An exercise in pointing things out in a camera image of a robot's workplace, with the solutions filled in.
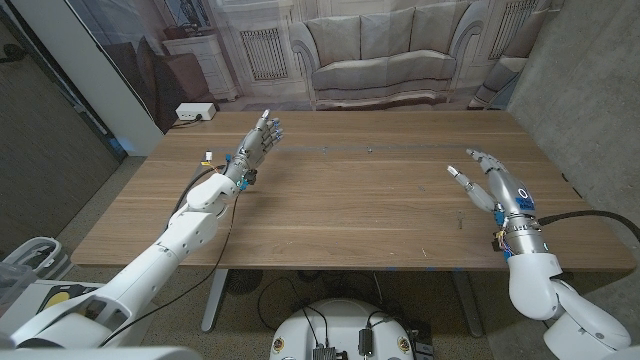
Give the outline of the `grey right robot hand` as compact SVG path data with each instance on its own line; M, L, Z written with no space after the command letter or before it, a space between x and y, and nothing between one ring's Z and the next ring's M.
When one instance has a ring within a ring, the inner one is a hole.
M515 216L535 216L535 201L524 183L513 176L504 164L494 156L475 149L467 149L488 177L489 191L472 182L465 174L452 165L447 171L460 184L471 201L481 210L495 213L501 225L507 218Z

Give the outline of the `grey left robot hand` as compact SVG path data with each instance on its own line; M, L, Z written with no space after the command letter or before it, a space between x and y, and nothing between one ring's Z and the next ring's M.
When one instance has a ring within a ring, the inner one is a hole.
M257 170L267 153L281 140L282 136L280 119L271 118L270 110L266 109L256 126L240 142L224 175L240 185L250 172Z

